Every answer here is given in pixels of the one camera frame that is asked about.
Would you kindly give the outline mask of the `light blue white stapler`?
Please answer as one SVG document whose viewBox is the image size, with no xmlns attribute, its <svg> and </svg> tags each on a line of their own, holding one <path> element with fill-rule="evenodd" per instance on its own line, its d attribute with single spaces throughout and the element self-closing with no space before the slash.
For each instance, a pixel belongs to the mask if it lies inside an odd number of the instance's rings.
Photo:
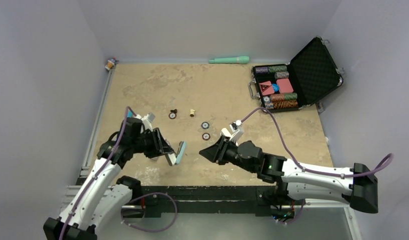
<svg viewBox="0 0 409 240">
<path fill-rule="evenodd" d="M 166 156 L 168 164 L 170 166 L 176 166 L 181 163 L 186 147 L 187 147 L 187 143 L 185 141 L 181 141 L 179 143 L 178 150 L 176 152 L 169 153 Z"/>
</svg>

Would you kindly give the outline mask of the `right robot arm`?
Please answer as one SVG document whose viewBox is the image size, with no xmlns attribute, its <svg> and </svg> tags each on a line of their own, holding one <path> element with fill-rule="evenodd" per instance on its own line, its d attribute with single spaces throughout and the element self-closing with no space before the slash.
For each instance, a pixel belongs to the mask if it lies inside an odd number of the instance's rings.
<svg viewBox="0 0 409 240">
<path fill-rule="evenodd" d="M 250 140 L 236 145 L 224 136 L 199 154 L 218 165 L 231 163 L 263 182 L 282 184 L 273 190 L 274 199 L 281 204 L 290 199 L 320 199 L 345 203 L 363 213 L 379 211 L 378 179 L 361 163 L 341 168 L 299 167 L 291 158 L 265 153 Z"/>
</svg>

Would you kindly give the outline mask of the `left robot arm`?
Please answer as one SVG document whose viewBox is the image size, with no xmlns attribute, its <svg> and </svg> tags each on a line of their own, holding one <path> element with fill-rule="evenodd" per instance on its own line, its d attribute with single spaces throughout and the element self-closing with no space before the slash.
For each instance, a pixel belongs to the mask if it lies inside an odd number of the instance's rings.
<svg viewBox="0 0 409 240">
<path fill-rule="evenodd" d="M 146 206 L 146 197 L 158 192 L 143 193 L 141 182 L 122 176 L 105 195 L 111 182 L 135 154 L 152 159 L 175 152 L 162 137 L 158 128 L 152 128 L 154 115 L 126 117 L 120 130 L 101 145 L 94 166 L 75 197 L 57 218 L 49 217 L 43 230 L 48 240 L 96 240 L 98 233 L 113 214 L 126 204 Z"/>
</svg>

